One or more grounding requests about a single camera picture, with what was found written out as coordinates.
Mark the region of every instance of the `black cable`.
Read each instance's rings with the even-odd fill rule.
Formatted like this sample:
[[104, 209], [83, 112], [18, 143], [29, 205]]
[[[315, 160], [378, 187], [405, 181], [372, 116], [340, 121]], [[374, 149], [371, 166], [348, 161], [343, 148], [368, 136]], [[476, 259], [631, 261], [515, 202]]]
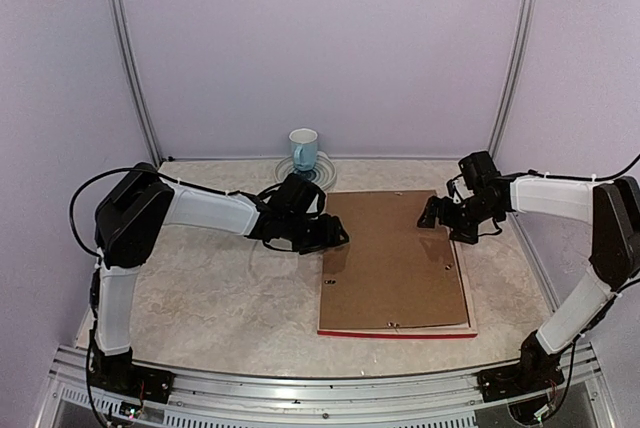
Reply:
[[637, 285], [638, 283], [640, 283], [640, 278], [638, 278], [637, 280], [634, 280], [630, 283], [627, 283], [626, 285], [624, 285], [622, 288], [620, 288], [618, 290], [618, 294], [622, 293], [624, 290], [628, 290], [629, 288], [631, 288], [633, 285]]
[[460, 194], [460, 192], [458, 191], [458, 186], [456, 185], [456, 181], [459, 180], [460, 178], [462, 178], [462, 173], [460, 173], [458, 176], [456, 176], [455, 178], [451, 179], [451, 186], [453, 187], [453, 195], [458, 195], [458, 199], [460, 200], [464, 200], [464, 198], [462, 197], [462, 195]]
[[631, 163], [629, 163], [625, 168], [620, 170], [618, 173], [609, 176], [602, 176], [599, 178], [588, 178], [585, 176], [572, 176], [572, 175], [545, 175], [536, 170], [529, 170], [528, 174], [532, 176], [538, 176], [540, 178], [548, 178], [550, 180], [570, 180], [570, 181], [596, 181], [599, 183], [605, 181], [612, 181], [616, 178], [620, 178], [622, 175], [626, 174], [631, 168], [633, 168], [636, 163], [640, 161], [640, 154], [636, 156]]
[[159, 173], [157, 171], [152, 171], [152, 170], [147, 170], [144, 168], [137, 168], [137, 167], [127, 167], [127, 168], [115, 168], [113, 170], [108, 170], [105, 171], [103, 173], [100, 173], [99, 175], [94, 176], [93, 178], [90, 178], [89, 180], [85, 181], [82, 185], [80, 185], [80, 187], [75, 191], [75, 193], [73, 194], [73, 196], [71, 197], [71, 201], [69, 202], [69, 224], [71, 225], [71, 232], [73, 233], [73, 237], [75, 238], [76, 242], [78, 243], [78, 245], [80, 245], [80, 248], [82, 248], [86, 253], [88, 253], [91, 256], [94, 257], [98, 257], [98, 253], [96, 253], [95, 251], [93, 251], [91, 248], [89, 248], [80, 238], [80, 235], [78, 233], [78, 229], [76, 227], [76, 222], [75, 222], [75, 218], [74, 218], [74, 211], [75, 211], [75, 204], [76, 204], [76, 200], [78, 199], [78, 196], [80, 196], [80, 194], [86, 190], [90, 185], [94, 184], [96, 181], [99, 181], [103, 178], [106, 178], [108, 176], [112, 176], [112, 175], [117, 175], [118, 173], [149, 173], [151, 175], [156, 175], [159, 178], [162, 178], [164, 180], [170, 181], [171, 183], [176, 183], [178, 185], [182, 185], [182, 186], [186, 186], [188, 188], [194, 188], [197, 190], [202, 190], [206, 193], [212, 193], [214, 195], [223, 195], [223, 196], [236, 196], [236, 195], [245, 195], [247, 197], [251, 198], [251, 201], [253, 201], [254, 203], [256, 202], [253, 198], [254, 195], [251, 195], [249, 193], [244, 193], [242, 191], [236, 190], [236, 191], [232, 191], [232, 192], [224, 192], [224, 191], [220, 191], [220, 190], [216, 190], [214, 188], [209, 188], [206, 186], [202, 186], [202, 185], [197, 185], [195, 183], [189, 183], [187, 181], [178, 181], [176, 178], [172, 178], [171, 176], [165, 175], [164, 173]]
[[269, 243], [267, 243], [266, 241], [262, 240], [262, 246], [264, 246], [265, 248], [268, 248], [269, 250], [272, 251], [279, 251], [281, 253], [295, 253], [293, 250], [286, 250], [284, 248], [277, 248]]
[[93, 416], [95, 416], [96, 420], [100, 424], [102, 428], [109, 428], [109, 426], [102, 420], [102, 416], [98, 413], [96, 409], [96, 405], [93, 401], [93, 395], [91, 394], [91, 383], [89, 382], [90, 376], [90, 365], [91, 365], [91, 349], [93, 348], [93, 344], [95, 342], [95, 328], [96, 323], [94, 322], [93, 328], [89, 331], [89, 347], [87, 348], [87, 359], [84, 365], [84, 376], [87, 382], [87, 395], [89, 395], [89, 405], [91, 405], [91, 411], [93, 412]]
[[265, 188], [256, 196], [261, 200], [265, 200], [266, 198], [270, 197], [276, 191], [277, 188], [280, 188], [281, 186], [282, 186], [282, 183], [276, 183], [275, 185], [271, 185]]
[[498, 236], [500, 234], [502, 234], [502, 228], [500, 228], [500, 226], [498, 225], [498, 222], [496, 221], [495, 218], [492, 218], [493, 221], [493, 226], [495, 227], [496, 231], [494, 231], [493, 233], [482, 233], [480, 235], [478, 235], [478, 238], [482, 237], [482, 236]]
[[567, 394], [569, 393], [569, 387], [571, 386], [571, 378], [573, 376], [573, 363], [576, 359], [576, 346], [577, 346], [577, 343], [576, 343], [576, 340], [574, 340], [573, 347], [571, 348], [571, 361], [569, 362], [569, 376], [567, 376], [567, 386], [564, 388], [564, 391], [562, 392], [562, 398], [560, 398], [560, 402], [556, 405], [553, 412], [546, 418], [542, 419], [543, 423], [549, 421], [551, 418], [556, 416], [556, 414], [560, 411], [560, 408], [562, 408], [564, 400], [567, 399]]

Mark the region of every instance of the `lavender wall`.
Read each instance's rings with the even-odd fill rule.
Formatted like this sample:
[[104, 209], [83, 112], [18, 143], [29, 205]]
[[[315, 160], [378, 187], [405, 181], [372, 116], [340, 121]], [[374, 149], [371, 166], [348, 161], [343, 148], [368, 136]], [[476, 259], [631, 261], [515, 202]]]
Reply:
[[459, 157], [486, 146], [520, 0], [124, 0], [175, 157]]
[[[146, 159], [107, 0], [0, 0], [0, 426], [26, 426], [59, 343], [71, 343], [93, 262], [67, 222], [91, 175]], [[79, 206], [92, 234], [91, 208]]]
[[[640, 151], [640, 0], [537, 0], [498, 162], [503, 171], [610, 174]], [[640, 178], [640, 169], [632, 174]], [[586, 225], [520, 216], [564, 299], [584, 272]], [[624, 427], [640, 418], [640, 290], [593, 342]]]

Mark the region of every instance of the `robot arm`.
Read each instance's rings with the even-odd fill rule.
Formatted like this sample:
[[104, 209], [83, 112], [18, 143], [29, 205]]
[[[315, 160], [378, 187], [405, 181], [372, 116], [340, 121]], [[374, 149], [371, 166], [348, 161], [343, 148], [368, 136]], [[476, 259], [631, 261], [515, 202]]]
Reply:
[[599, 323], [618, 291], [640, 271], [640, 189], [635, 179], [607, 183], [502, 175], [487, 152], [460, 161], [461, 177], [447, 183], [450, 197], [432, 197], [418, 226], [448, 226], [454, 241], [478, 242], [483, 221], [506, 213], [544, 213], [592, 225], [590, 266], [560, 308], [523, 342], [520, 362], [479, 375], [485, 401], [547, 388], [564, 381], [560, 356], [577, 336]]
[[311, 253], [349, 241], [339, 218], [322, 213], [325, 198], [297, 175], [252, 195], [165, 181], [153, 166], [136, 165], [96, 210], [92, 384], [129, 396], [143, 385], [147, 399], [166, 403], [173, 375], [133, 365], [129, 337], [136, 279], [163, 225], [226, 231], [267, 247], [281, 238], [291, 242], [291, 251]]

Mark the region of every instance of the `table surface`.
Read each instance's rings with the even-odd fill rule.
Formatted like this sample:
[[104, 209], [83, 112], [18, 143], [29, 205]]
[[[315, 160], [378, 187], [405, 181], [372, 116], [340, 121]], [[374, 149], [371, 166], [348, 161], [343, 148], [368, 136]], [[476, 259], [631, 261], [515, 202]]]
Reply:
[[[257, 193], [278, 160], [170, 162], [161, 171], [220, 189]], [[436, 189], [458, 174], [450, 161], [338, 160], [333, 191]], [[509, 226], [464, 258], [478, 336], [463, 340], [373, 340], [316, 334], [322, 257], [269, 251], [256, 241], [194, 227], [163, 227], [140, 270], [131, 316], [138, 360], [272, 377], [426, 373], [519, 355], [549, 316]], [[493, 231], [490, 223], [482, 227]], [[77, 340], [87, 346], [90, 321]]]

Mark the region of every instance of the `blue mug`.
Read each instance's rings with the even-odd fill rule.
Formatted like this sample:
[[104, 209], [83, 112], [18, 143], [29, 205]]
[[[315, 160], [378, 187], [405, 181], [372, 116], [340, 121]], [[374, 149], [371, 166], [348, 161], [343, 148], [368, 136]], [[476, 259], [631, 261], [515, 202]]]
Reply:
[[293, 166], [298, 171], [311, 171], [318, 159], [318, 133], [299, 128], [289, 133]]

